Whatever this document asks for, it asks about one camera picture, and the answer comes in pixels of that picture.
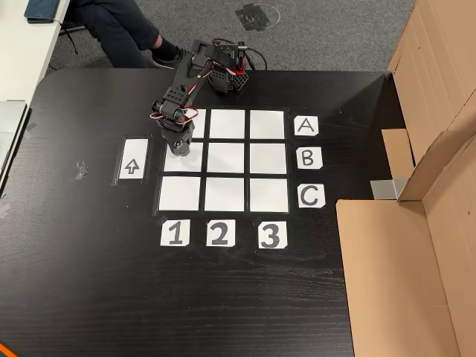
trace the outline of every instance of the white desk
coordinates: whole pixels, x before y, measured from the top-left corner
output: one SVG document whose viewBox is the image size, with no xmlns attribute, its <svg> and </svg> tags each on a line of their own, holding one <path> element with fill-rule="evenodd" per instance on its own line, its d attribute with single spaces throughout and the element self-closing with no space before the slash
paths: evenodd
<svg viewBox="0 0 476 357">
<path fill-rule="evenodd" d="M 69 0 L 59 0 L 56 19 L 65 18 Z M 31 25 L 23 17 L 26 0 L 0 0 L 0 100 L 30 105 L 45 76 L 60 24 Z"/>
</svg>

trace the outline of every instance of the black cable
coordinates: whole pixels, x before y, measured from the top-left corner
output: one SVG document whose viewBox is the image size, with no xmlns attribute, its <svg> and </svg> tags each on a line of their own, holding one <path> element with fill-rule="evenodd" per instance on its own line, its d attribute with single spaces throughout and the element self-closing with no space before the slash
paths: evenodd
<svg viewBox="0 0 476 357">
<path fill-rule="evenodd" d="M 234 43 L 235 43 L 233 41 L 230 41 L 229 39 L 220 39 L 218 37 L 216 39 L 212 40 L 212 42 L 215 42 L 215 41 L 223 41 L 223 42 L 231 43 L 232 45 L 234 45 Z"/>
<path fill-rule="evenodd" d="M 219 38 L 219 37 L 213 39 L 213 40 L 212 40 L 212 43 L 215 42 L 215 41 L 223 41 L 223 42 L 230 43 L 230 44 L 232 44 L 232 45 L 234 45 L 234 43 L 235 43 L 235 42 L 233 42 L 233 41 L 230 41 L 229 39 L 221 39 L 221 38 Z M 261 56 L 261 58 L 263 58 L 263 62 L 265 63 L 265 71 L 267 71 L 267 70 L 268 70 L 268 63 L 266 62 L 266 58 L 265 58 L 260 52 L 254 50 L 253 48 L 249 48 L 249 47 L 248 47 L 248 50 L 253 51 L 253 52 L 256 52 L 257 54 L 259 54 L 259 55 Z M 250 56 L 249 56 L 247 53 L 245 53 L 245 57 L 246 57 L 246 59 L 248 60 L 248 63 L 249 63 L 249 65 L 250 65 L 251 69 L 256 70 L 256 67 L 254 66 L 254 62 L 251 60 Z"/>
<path fill-rule="evenodd" d="M 268 70 L 268 63 L 266 62 L 266 58 L 263 56 L 263 54 L 261 52 L 255 50 L 254 48 L 250 48 L 250 47 L 248 47 L 248 51 L 259 54 L 261 56 L 261 58 L 263 58 L 263 62 L 265 63 L 265 71 L 267 71 Z"/>
<path fill-rule="evenodd" d="M 55 19 L 54 21 L 58 22 L 58 23 L 59 23 L 59 25 L 61 26 L 61 29 L 62 29 L 63 31 L 65 31 L 65 33 L 66 33 L 66 36 L 69 38 L 69 40 L 70 40 L 70 41 L 71 41 L 71 43 L 73 44 L 73 47 L 74 47 L 74 53 L 75 53 L 75 54 L 78 54 L 78 53 L 77 53 L 77 49 L 76 49 L 76 45 L 74 44 L 74 41 L 73 41 L 73 39 L 72 39 L 71 35 L 69 34 L 68 30 L 66 30 L 66 28 L 63 26 L 63 24 L 62 24 L 61 22 L 59 22 L 58 20 L 56 20 L 56 19 Z"/>
<path fill-rule="evenodd" d="M 75 33 L 75 32 L 77 32 L 77 31 L 83 31 L 83 30 L 85 30 L 85 29 L 86 29 L 86 28 L 85 28 L 84 26 L 78 26 L 77 28 L 70 28 L 70 29 L 68 29 L 68 32 L 69 32 L 69 33 Z M 65 31 L 65 32 L 60 32 L 60 33 L 59 33 L 60 36 L 66 35 L 66 30 L 63 30 L 63 31 Z"/>
</svg>

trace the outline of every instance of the cardboard flap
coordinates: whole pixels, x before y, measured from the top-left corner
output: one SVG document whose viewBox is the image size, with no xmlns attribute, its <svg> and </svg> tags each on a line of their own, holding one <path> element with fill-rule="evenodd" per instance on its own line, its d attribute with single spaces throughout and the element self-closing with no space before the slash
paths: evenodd
<svg viewBox="0 0 476 357">
<path fill-rule="evenodd" d="M 390 61 L 416 163 L 441 132 L 469 134 L 460 145 L 476 132 L 475 10 L 468 0 L 417 0 Z"/>
<path fill-rule="evenodd" d="M 462 357 L 476 354 L 476 137 L 423 199 Z"/>
<path fill-rule="evenodd" d="M 406 129 L 384 129 L 385 151 L 392 177 L 409 177 L 414 169 L 410 142 Z"/>
<path fill-rule="evenodd" d="M 440 133 L 416 165 L 399 195 L 399 202 L 421 201 L 469 135 L 469 132 Z"/>
<path fill-rule="evenodd" d="M 422 203 L 336 207 L 355 356 L 460 356 Z"/>
</svg>

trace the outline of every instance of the arrow symbol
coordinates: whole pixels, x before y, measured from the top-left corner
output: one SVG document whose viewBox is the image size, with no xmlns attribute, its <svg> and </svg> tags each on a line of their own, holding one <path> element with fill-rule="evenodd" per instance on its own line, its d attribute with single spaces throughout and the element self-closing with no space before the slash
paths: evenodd
<svg viewBox="0 0 476 357">
<path fill-rule="evenodd" d="M 129 174 L 132 175 L 134 173 L 134 170 L 137 170 L 139 168 L 139 165 L 137 165 L 137 162 L 135 162 L 135 159 L 133 158 L 131 162 L 127 164 L 124 169 L 129 170 Z"/>
</svg>

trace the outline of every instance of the floor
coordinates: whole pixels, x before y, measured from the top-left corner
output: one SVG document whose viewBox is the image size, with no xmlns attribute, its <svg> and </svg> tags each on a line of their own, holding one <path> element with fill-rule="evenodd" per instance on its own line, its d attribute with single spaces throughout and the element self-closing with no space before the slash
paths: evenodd
<svg viewBox="0 0 476 357">
<path fill-rule="evenodd" d="M 383 71 L 413 0 L 266 0 L 260 5 L 269 20 L 265 30 L 246 30 L 236 14 L 250 0 L 136 2 L 165 37 L 183 47 L 223 37 L 262 51 L 271 70 Z M 111 66 L 87 31 L 72 36 L 79 55 L 61 36 L 53 67 Z M 254 61 L 260 68 L 259 57 Z"/>
</svg>

